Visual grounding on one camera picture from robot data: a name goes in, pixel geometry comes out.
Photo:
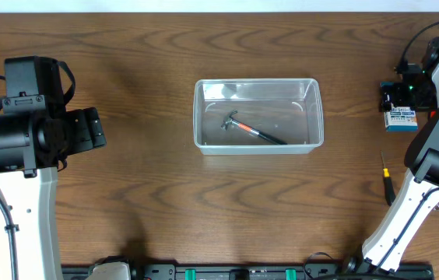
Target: table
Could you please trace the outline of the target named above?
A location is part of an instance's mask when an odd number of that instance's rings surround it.
[[[5,58],[66,61],[69,110],[96,107],[107,147],[59,174],[63,264],[115,254],[142,263],[298,263],[354,252],[388,206],[380,150],[396,191],[415,133],[386,133],[380,81],[437,13],[3,14]],[[420,61],[439,27],[412,46]],[[192,136],[200,79],[315,78],[325,142],[305,156],[203,156]],[[64,86],[68,79],[63,76]],[[0,96],[5,94],[0,81]],[[406,250],[439,278],[439,212]]]

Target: hammer head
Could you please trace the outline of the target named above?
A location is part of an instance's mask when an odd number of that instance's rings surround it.
[[[224,130],[228,129],[228,126],[232,123],[232,116],[235,115],[237,113],[237,110],[233,110],[231,111],[224,119],[223,119],[223,124],[221,124],[221,128]]]

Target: hammer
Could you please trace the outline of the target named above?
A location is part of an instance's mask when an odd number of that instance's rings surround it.
[[[229,113],[224,119],[223,119],[223,124],[221,124],[221,128],[224,130],[228,129],[228,126],[230,126],[230,124],[235,124],[236,126],[238,126],[239,128],[244,129],[245,131],[258,136],[259,138],[265,139],[266,141],[272,143],[272,144],[276,144],[276,145],[287,145],[287,143],[285,141],[282,141],[276,137],[273,137],[269,134],[266,134],[264,132],[255,130],[253,128],[251,128],[250,126],[246,125],[246,124],[242,124],[241,122],[235,120],[234,118],[232,118],[233,115],[235,115],[237,113],[237,110],[233,110],[231,111],[231,113]]]

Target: wooden table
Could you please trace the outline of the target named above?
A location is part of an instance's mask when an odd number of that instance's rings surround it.
[[[0,15],[0,74],[10,57],[66,61],[77,81],[68,109],[97,107],[107,137],[107,147],[71,156],[59,174],[62,263],[120,253],[182,264],[351,254],[388,210],[379,151],[398,188],[415,136],[385,132],[379,82],[397,80],[392,68],[408,40],[438,20],[433,13]],[[436,27],[421,36],[411,61],[438,35]],[[322,147],[305,156],[203,156],[195,147],[198,80],[309,77],[321,90]],[[439,278],[439,212],[404,260],[430,261]]]

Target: small box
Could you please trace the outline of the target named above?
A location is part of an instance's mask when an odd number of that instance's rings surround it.
[[[393,107],[384,112],[384,122],[386,131],[416,131],[419,128],[415,111],[410,107]]]
[[[231,125],[228,114],[288,145],[273,145]],[[205,155],[306,154],[323,143],[323,110],[314,79],[215,79],[195,85],[194,141]]]

